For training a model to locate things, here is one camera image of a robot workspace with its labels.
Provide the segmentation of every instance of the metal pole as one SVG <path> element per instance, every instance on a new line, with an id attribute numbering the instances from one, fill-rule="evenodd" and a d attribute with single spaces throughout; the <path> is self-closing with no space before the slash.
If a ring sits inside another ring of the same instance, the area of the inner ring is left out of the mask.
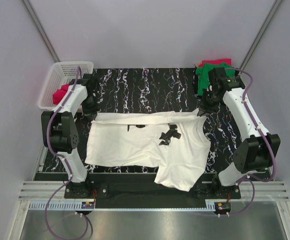
<path id="1" fill-rule="evenodd" d="M 280 8 L 280 6 L 282 5 L 283 2 L 284 2 L 284 0 L 275 0 L 275 2 L 272 5 L 265 21 L 262 24 L 253 44 L 251 45 L 249 51 L 247 52 L 247 55 L 245 56 L 245 59 L 243 60 L 243 63 L 240 66 L 240 69 L 245 69 L 245 67 L 246 67 L 247 63 L 249 62 L 251 56 L 253 55 L 255 49 L 257 48 L 260 40 L 262 39 L 264 33 L 266 32 L 269 24 L 271 23 L 273 17 L 278 12 L 278 9 Z"/>
<path id="2" fill-rule="evenodd" d="M 49 41 L 45 31 L 44 31 L 44 28 L 42 27 L 42 25 L 38 19 L 38 16 L 37 16 L 34 8 L 32 7 L 32 5 L 30 4 L 29 0 L 21 0 L 21 1 L 24 4 L 24 7 L 26 8 L 30 18 L 32 19 L 32 22 L 34 23 L 38 33 L 40 34 L 41 39 L 43 40 L 46 48 L 48 49 L 50 56 L 53 58 L 55 63 L 60 62 L 59 57 L 57 56 L 53 46 L 51 45 L 51 43 L 50 43 L 50 41 Z"/>

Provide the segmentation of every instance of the marble pattern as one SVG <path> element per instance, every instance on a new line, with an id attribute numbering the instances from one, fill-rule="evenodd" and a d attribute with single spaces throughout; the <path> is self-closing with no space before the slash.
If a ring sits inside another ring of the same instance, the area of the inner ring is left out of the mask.
<path id="1" fill-rule="evenodd" d="M 100 82 L 97 97 L 101 112 L 191 112 L 199 105 L 192 88 L 196 77 L 194 68 L 95 69 L 93 74 Z M 91 122 L 80 113 L 76 118 L 80 137 L 78 152 L 85 159 Z M 204 133 L 211 141 L 206 172 L 220 172 L 233 161 L 233 152 L 241 143 L 238 127 L 225 105 L 219 105 L 219 111 L 207 118 Z M 158 170 L 145 166 L 87 165 L 86 168 L 90 173 L 155 173 Z M 59 173 L 65 169 L 48 152 L 42 171 Z"/>

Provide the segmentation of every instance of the white wall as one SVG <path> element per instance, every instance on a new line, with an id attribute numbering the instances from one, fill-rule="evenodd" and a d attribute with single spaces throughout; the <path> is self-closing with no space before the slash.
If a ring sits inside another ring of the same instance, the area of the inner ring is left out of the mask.
<path id="1" fill-rule="evenodd" d="M 61 61 L 96 68 L 239 66 L 274 0 L 30 0 Z"/>
<path id="2" fill-rule="evenodd" d="M 20 0 L 0 0 L 0 240 L 42 144 L 37 98 L 52 64 Z"/>
<path id="3" fill-rule="evenodd" d="M 282 4 L 246 70 L 255 78 L 249 96 L 258 116 L 281 138 L 277 179 L 290 195 L 290 1 Z"/>

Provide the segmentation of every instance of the laundry basket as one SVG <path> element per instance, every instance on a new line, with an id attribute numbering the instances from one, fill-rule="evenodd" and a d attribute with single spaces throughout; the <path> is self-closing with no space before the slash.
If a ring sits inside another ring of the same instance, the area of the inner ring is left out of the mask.
<path id="1" fill-rule="evenodd" d="M 94 64 L 90 61 L 62 61 L 54 63 L 44 82 L 38 100 L 38 107 L 43 110 L 52 110 L 53 94 L 64 84 L 76 78 L 77 67 L 80 66 L 81 74 L 91 74 Z"/>

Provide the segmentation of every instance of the green cloth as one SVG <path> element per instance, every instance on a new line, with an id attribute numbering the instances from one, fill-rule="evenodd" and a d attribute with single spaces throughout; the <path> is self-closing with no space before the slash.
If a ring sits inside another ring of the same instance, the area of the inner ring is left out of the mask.
<path id="1" fill-rule="evenodd" d="M 219 65 L 205 63 L 203 67 L 199 67 L 196 69 L 196 75 L 198 75 L 198 96 L 202 96 L 203 89 L 207 89 L 209 86 L 208 72 L 218 67 L 232 68 L 232 66 L 226 64 L 225 62 L 222 62 Z M 235 75 L 235 70 L 226 70 L 226 73 L 229 77 L 233 77 Z"/>

